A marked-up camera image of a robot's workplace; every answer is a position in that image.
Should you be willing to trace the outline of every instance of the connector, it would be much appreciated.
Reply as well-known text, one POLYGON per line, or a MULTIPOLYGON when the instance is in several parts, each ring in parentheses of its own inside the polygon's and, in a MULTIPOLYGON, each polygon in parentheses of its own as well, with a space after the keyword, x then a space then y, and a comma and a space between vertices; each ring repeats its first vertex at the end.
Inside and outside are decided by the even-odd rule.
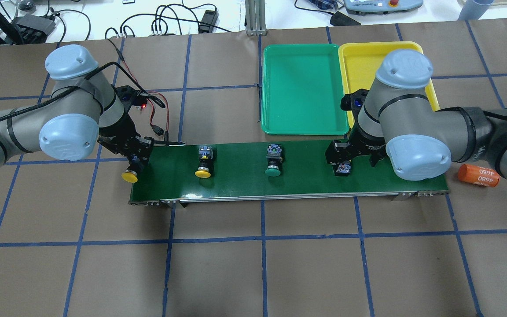
POLYGON ((162 136, 163 135, 163 129, 160 128, 159 126, 157 125, 152 125, 151 126, 151 130, 157 135, 157 136, 162 136))

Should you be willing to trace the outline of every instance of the red wire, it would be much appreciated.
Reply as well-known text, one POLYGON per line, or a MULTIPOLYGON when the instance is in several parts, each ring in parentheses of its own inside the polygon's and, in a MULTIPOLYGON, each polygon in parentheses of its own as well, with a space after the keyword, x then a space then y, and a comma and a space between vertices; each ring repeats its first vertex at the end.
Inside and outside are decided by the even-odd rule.
POLYGON ((134 81, 136 81, 139 84, 137 78, 132 74, 132 72, 130 71, 130 67, 126 64, 126 62, 123 60, 122 63, 125 65, 126 70, 129 71, 129 74, 130 74, 130 76, 132 76, 132 78, 134 79, 134 81))
POLYGON ((165 118, 165 130, 169 131, 169 104, 167 103, 167 98, 159 92, 149 92, 149 93, 162 97, 163 102, 165 103, 165 110, 167 110, 167 114, 166 114, 166 118, 165 118))
MULTIPOLYGON (((131 70, 130 70, 130 67, 126 64, 126 62, 123 60, 122 63, 125 65, 126 67, 126 70, 129 71, 129 74, 130 76, 132 76, 132 78, 134 79, 134 81, 138 82, 137 78, 132 74, 131 70)), ((165 103, 165 109, 167 110, 167 114, 166 114, 166 118, 165 118, 165 130, 168 132, 169 131, 169 105, 167 103, 167 98, 165 96, 163 96, 163 94, 159 93, 159 92, 149 92, 150 94, 156 94, 160 97, 162 97, 163 99, 163 102, 165 103)), ((151 103, 151 114, 150 114, 150 125, 153 125, 152 124, 152 119, 154 118, 154 115, 155 115, 155 105, 154 103, 148 99, 148 101, 151 103)))

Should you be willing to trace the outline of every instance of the light blue joint cap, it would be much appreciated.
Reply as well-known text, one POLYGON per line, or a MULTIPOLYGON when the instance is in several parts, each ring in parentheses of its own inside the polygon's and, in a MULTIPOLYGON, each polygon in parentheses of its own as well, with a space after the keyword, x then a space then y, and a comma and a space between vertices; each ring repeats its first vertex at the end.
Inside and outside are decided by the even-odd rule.
POLYGON ((420 52, 395 50, 382 61, 375 76, 385 85, 398 89, 420 89, 429 84, 433 65, 420 52))
POLYGON ((421 181, 445 173, 451 151, 438 139, 426 135, 400 135, 386 143, 394 172, 407 181, 421 181))
POLYGON ((51 52, 44 66, 53 80, 66 80, 91 72, 99 66, 99 63, 86 48, 72 44, 51 52))
POLYGON ((99 127, 85 114, 62 114, 48 121, 38 134, 40 148, 58 160, 77 161, 93 152, 99 127))

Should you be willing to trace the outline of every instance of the plastic tray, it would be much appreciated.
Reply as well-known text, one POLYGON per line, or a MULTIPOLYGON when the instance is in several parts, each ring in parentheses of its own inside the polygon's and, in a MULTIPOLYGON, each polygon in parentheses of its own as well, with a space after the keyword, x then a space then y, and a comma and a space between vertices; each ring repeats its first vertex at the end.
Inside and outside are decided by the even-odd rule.
MULTIPOLYGON (((361 88, 371 88, 371 84, 375 80, 375 72, 381 66, 382 60, 388 53, 400 48, 408 48, 420 53, 424 52, 420 45, 415 42, 349 43, 340 46, 338 52, 340 55, 344 93, 351 94, 361 88)), ((425 91, 430 101, 431 109, 434 111, 439 110, 439 104, 431 80, 428 86, 426 86, 425 91)), ((353 127, 354 119, 351 111, 348 111, 348 121, 349 126, 353 127)))
POLYGON ((335 44, 276 44, 264 51, 261 128, 267 134, 342 135, 342 73, 335 44))

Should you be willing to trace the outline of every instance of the metal bracket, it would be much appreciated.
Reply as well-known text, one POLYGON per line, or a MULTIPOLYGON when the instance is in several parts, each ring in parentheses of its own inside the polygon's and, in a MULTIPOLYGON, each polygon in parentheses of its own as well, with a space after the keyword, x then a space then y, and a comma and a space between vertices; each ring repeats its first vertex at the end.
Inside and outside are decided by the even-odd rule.
POLYGON ((265 0, 246 0, 246 34, 266 35, 265 0))

